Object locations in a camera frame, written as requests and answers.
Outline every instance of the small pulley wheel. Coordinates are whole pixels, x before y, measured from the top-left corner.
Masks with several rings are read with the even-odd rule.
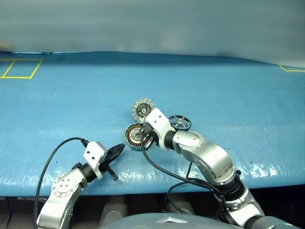
[[[152,100],[147,98],[139,99],[132,106],[132,116],[137,122],[141,122],[154,108],[156,106]]]
[[[172,115],[168,118],[168,120],[170,121],[171,126],[176,131],[178,130],[188,131],[192,126],[191,121],[187,117],[180,114]]]
[[[142,126],[140,123],[134,123],[125,130],[125,139],[128,145],[134,150],[141,150],[141,129]],[[148,140],[148,137],[144,137],[144,145],[148,142]]]

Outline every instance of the white backdrop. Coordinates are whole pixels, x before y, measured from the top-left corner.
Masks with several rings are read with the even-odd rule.
[[[1,0],[1,49],[233,56],[305,67],[305,0]]]

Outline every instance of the blue table surface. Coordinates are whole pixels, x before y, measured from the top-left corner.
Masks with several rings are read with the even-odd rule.
[[[134,101],[152,99],[167,116],[183,114],[192,130],[222,146],[250,188],[305,183],[305,73],[235,58],[118,52],[9,54],[43,59],[31,79],[0,78],[0,196],[33,196],[55,146],[69,137],[125,143]],[[33,61],[16,62],[6,76],[29,75]],[[0,74],[9,62],[0,61]],[[77,141],[53,158],[42,184],[84,162]],[[157,146],[151,159],[185,176],[188,162]],[[85,195],[161,193],[179,181],[126,146],[109,174]],[[201,177],[197,168],[190,176]],[[186,185],[177,191],[204,191]]]

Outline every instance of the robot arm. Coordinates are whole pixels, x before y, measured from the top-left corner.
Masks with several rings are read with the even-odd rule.
[[[101,143],[89,142],[83,154],[86,163],[76,164],[70,172],[54,180],[50,197],[38,216],[38,228],[69,228],[75,201],[88,183],[95,178],[100,179],[105,171],[108,171],[115,180],[118,178],[110,169],[109,163],[122,152],[124,147],[124,144],[119,144],[107,151]]]
[[[265,217],[264,213],[252,196],[249,188],[240,181],[230,156],[219,145],[209,142],[198,132],[175,131],[168,118],[154,108],[143,120],[144,134],[153,131],[157,145],[163,149],[175,150],[186,160],[197,165],[207,182],[224,192],[223,220],[239,226],[255,228],[273,228],[278,225],[289,225],[273,217]]]

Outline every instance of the dark floor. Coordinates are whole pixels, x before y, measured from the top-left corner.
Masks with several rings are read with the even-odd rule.
[[[305,228],[304,205],[305,185],[253,189],[252,194],[260,203],[266,215],[272,215]],[[213,217],[217,203],[211,193],[185,193],[183,195],[192,205],[195,213]],[[107,197],[81,197],[74,208],[74,229],[98,228],[102,209]],[[130,215],[161,212],[164,194],[129,195],[128,212]],[[0,229],[31,229],[33,201],[20,198],[0,199]]]

